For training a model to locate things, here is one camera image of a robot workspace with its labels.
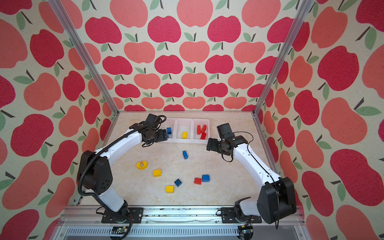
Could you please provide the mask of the red long lego brick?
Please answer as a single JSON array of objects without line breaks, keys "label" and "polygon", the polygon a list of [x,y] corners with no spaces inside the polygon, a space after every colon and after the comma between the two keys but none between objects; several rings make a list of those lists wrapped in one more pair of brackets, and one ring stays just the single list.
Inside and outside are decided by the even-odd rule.
[{"label": "red long lego brick", "polygon": [[201,140],[205,140],[206,139],[206,137],[207,137],[206,130],[207,130],[207,126],[203,125],[203,127],[201,128]]}]

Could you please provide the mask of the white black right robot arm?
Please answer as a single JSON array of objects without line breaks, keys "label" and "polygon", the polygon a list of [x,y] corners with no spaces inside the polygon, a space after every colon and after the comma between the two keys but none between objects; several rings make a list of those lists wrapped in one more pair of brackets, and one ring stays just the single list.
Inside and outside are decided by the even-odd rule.
[{"label": "white black right robot arm", "polygon": [[254,153],[244,137],[221,140],[210,138],[207,150],[238,160],[260,187],[256,200],[246,197],[235,202],[234,211],[238,222],[247,223],[253,216],[257,216],[268,224],[277,224],[280,219],[297,212],[293,181],[272,171]]}]

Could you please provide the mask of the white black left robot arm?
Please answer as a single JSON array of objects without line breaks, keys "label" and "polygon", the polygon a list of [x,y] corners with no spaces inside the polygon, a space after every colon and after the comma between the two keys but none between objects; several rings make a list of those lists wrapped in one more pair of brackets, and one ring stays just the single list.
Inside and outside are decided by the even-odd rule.
[{"label": "white black left robot arm", "polygon": [[166,121],[164,115],[148,115],[145,121],[135,123],[119,138],[107,146],[85,151],[80,160],[77,176],[78,193],[82,197],[93,197],[108,213],[120,223],[133,223],[127,202],[113,187],[111,166],[132,147],[142,144],[149,147],[166,141],[167,131],[161,129]]}]

